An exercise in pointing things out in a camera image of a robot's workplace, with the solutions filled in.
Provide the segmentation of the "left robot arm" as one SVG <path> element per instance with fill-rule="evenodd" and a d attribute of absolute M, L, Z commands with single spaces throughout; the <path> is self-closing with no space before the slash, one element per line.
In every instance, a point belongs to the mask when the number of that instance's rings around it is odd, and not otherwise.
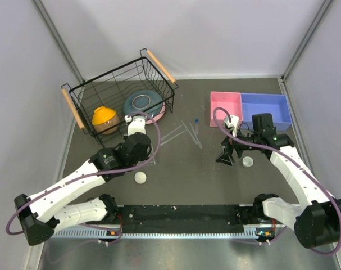
<path fill-rule="evenodd" d="M 39 245 L 55 233 L 78 224 L 114 222 L 118 207 L 111 195 L 102 194 L 79 204 L 73 204 L 73 201 L 146 161 L 151 149 L 151 139 L 143 133 L 135 133 L 116 147 L 100 149 L 76 171 L 49 189 L 32 196 L 18 195 L 14 199 L 19 212 L 17 218 L 28 244 Z"/>

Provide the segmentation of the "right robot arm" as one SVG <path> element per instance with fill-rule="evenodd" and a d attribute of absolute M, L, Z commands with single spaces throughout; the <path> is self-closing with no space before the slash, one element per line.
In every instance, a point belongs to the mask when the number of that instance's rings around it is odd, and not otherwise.
<path fill-rule="evenodd" d="M 294 192 L 298 204 L 290 204 L 278 195 L 260 194 L 253 203 L 253 217 L 264 223 L 269 219 L 290 228 L 300 244 L 316 251 L 318 246 L 336 244 L 331 255 L 341 248 L 341 199 L 336 199 L 315 178 L 301 159 L 287 134 L 278 134 L 270 113 L 252 116 L 253 131 L 242 134 L 240 119 L 226 114 L 215 123 L 226 138 L 218 163 L 234 164 L 233 153 L 239 158 L 244 151 L 257 150 L 281 173 Z"/>

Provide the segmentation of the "blue capped tube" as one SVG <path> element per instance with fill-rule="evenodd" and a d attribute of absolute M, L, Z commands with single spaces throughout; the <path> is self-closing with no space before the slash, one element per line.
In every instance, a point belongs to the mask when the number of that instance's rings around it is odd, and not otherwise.
<path fill-rule="evenodd" d="M 199 120 L 195 119 L 195 135 L 199 135 Z"/>

